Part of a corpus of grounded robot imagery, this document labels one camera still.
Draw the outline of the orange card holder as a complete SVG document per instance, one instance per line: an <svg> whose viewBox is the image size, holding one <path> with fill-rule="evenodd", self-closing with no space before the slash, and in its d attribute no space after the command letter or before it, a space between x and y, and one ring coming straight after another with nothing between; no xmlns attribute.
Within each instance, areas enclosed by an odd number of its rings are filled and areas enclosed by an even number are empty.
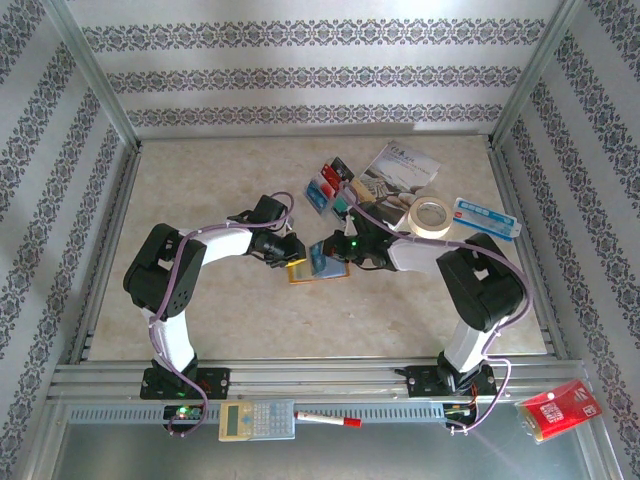
<svg viewBox="0 0 640 480"><path fill-rule="evenodd" d="M324 270L314 273L310 260L287 267L288 281L291 285L302 285L317 281L338 280L350 275L349 267L341 262L329 259Z"/></svg>

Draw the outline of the gold card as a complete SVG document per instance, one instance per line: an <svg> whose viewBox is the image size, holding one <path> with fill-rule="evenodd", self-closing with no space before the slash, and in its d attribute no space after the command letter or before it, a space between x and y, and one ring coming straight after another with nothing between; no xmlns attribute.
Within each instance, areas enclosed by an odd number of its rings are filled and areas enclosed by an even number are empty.
<svg viewBox="0 0 640 480"><path fill-rule="evenodd" d="M359 178L354 178L349 183L349 185L355 192L357 204L374 204L376 202L376 197L369 191L369 189L362 183Z"/></svg>

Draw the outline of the blue credit card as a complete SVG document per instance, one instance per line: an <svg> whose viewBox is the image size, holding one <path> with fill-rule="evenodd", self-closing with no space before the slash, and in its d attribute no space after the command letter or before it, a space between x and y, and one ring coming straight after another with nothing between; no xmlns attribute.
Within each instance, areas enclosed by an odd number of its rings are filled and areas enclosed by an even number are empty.
<svg viewBox="0 0 640 480"><path fill-rule="evenodd" d="M329 207L329 198L321 191L314 180L307 184L304 194L318 214L322 215Z"/></svg>

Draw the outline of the beige tape roll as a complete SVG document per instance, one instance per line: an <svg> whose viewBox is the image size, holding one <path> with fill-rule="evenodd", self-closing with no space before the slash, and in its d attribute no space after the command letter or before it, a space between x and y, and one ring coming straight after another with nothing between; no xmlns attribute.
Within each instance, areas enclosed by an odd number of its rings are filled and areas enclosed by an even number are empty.
<svg viewBox="0 0 640 480"><path fill-rule="evenodd" d="M439 239L450 229L453 213L436 197L419 197L411 205L407 222L410 230L421 238Z"/></svg>

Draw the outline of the blue white flat package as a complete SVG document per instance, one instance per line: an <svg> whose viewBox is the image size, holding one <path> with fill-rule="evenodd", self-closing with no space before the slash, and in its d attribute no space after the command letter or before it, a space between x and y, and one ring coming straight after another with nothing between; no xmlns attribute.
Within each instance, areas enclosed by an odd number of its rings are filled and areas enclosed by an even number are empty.
<svg viewBox="0 0 640 480"><path fill-rule="evenodd" d="M505 241L516 239L522 229L515 217L463 198L457 198L454 203L453 221Z"/></svg>

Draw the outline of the red white marker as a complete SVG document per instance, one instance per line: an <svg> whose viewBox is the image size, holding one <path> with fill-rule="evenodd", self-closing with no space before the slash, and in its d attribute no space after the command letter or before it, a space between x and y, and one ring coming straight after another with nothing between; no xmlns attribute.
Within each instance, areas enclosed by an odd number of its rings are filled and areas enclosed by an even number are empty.
<svg viewBox="0 0 640 480"><path fill-rule="evenodd" d="M319 423L335 426L344 426L348 428L361 428L362 420L358 418L317 414L303 411L296 411L294 418L303 422Z"/></svg>

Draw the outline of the beige grey calculator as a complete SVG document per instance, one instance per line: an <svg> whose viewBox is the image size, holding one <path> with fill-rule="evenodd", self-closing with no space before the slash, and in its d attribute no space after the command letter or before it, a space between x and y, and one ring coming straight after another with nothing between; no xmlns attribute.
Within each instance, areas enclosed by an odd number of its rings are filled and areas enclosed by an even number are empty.
<svg viewBox="0 0 640 480"><path fill-rule="evenodd" d="M220 405L221 442L277 441L295 438L293 400L231 401Z"/></svg>

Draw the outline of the circuit board with green light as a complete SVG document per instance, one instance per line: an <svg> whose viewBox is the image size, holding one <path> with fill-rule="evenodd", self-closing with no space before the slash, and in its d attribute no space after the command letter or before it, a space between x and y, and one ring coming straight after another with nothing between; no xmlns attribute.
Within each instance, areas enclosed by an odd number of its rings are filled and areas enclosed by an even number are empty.
<svg viewBox="0 0 640 480"><path fill-rule="evenodd" d="M199 421L202 417L203 406L195 404L167 405L164 407L165 421Z"/></svg>

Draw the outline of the grey metal panel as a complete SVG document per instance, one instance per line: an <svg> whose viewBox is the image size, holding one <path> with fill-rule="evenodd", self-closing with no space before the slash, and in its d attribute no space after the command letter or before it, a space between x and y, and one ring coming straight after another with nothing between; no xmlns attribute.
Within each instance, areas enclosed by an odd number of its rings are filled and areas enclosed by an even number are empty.
<svg viewBox="0 0 640 480"><path fill-rule="evenodd" d="M624 480L600 420L538 444L507 404L467 435L303 423L293 440L237 443L215 424L184 439L162 424L70 424L75 405L49 408L21 480Z"/></svg>

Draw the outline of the red foil packet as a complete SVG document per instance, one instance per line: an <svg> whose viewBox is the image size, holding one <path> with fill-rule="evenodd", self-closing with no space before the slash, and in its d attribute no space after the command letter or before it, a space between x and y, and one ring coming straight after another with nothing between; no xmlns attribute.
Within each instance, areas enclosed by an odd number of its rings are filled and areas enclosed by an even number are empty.
<svg viewBox="0 0 640 480"><path fill-rule="evenodd" d="M524 428L538 444L560 436L602 414L587 385L570 380L516 404Z"/></svg>

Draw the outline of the thin aluminium frame rail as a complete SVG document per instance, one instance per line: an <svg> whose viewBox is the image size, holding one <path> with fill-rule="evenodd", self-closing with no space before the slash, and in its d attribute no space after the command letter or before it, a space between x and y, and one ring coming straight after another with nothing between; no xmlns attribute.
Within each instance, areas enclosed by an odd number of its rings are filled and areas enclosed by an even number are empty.
<svg viewBox="0 0 640 480"><path fill-rule="evenodd" d="M138 140L139 144L145 142L179 142L179 141L231 141L231 140L275 140L275 139L329 139L329 138L435 138L435 137L481 137L483 139L491 141L493 135L490 133L480 133L473 130L427 130L417 132L347 132L347 131L311 131L311 132L293 132L293 133L275 133L275 134L263 134L263 135L216 135L216 136L164 136L164 137L149 137Z"/></svg>

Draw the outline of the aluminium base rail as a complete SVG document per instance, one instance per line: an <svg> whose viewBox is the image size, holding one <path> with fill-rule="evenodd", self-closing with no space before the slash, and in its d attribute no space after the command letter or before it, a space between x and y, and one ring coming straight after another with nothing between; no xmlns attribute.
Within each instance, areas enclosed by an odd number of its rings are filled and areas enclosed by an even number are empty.
<svg viewBox="0 0 640 480"><path fill-rule="evenodd" d="M588 380L580 360L553 356L510 358L507 398L516 400L550 390L568 380ZM292 398L300 402L382 402L408 398L407 380L398 369L433 365L433 358L293 358L202 361L202 367L230 371L228 396ZM143 371L140 361L86 361L55 368L46 393L49 401L125 403L140 400Z"/></svg>

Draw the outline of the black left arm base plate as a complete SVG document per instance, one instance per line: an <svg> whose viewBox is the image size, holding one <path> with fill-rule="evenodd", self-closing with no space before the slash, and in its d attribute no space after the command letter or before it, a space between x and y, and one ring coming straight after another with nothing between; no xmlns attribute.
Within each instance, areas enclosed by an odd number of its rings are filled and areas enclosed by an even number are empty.
<svg viewBox="0 0 640 480"><path fill-rule="evenodd" d="M225 400L230 385L230 370L198 368L192 379L209 400ZM140 387L143 400L197 400L202 395L191 385L163 368L144 370Z"/></svg>

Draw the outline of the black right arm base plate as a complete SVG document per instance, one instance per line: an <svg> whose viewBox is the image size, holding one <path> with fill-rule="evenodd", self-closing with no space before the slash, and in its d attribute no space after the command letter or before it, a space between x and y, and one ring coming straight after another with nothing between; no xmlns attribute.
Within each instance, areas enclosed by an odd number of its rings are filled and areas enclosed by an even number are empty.
<svg viewBox="0 0 640 480"><path fill-rule="evenodd" d="M410 398L467 397L474 393L495 395L497 385L493 369L481 364L475 370L463 374L453 381L453 386L441 379L435 365L411 365L397 369L396 373L405 377Z"/></svg>

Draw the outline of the aluminium frame post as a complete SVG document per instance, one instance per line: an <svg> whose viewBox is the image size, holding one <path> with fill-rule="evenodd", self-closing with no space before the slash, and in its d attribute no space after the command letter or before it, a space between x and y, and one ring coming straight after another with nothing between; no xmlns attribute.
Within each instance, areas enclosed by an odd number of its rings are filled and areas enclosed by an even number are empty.
<svg viewBox="0 0 640 480"><path fill-rule="evenodd" d="M497 149L504 142L506 135L524 108L529 95L540 80L554 55L554 51L558 48L583 3L584 0L559 0L559 4L517 81L514 91L505 103L494 129L489 135L489 144L493 149Z"/></svg>
<svg viewBox="0 0 640 480"><path fill-rule="evenodd" d="M73 56L88 86L96 94L105 109L110 123L126 144L139 148L141 141L81 28L67 6L66 0L40 1L60 34L62 41Z"/></svg>

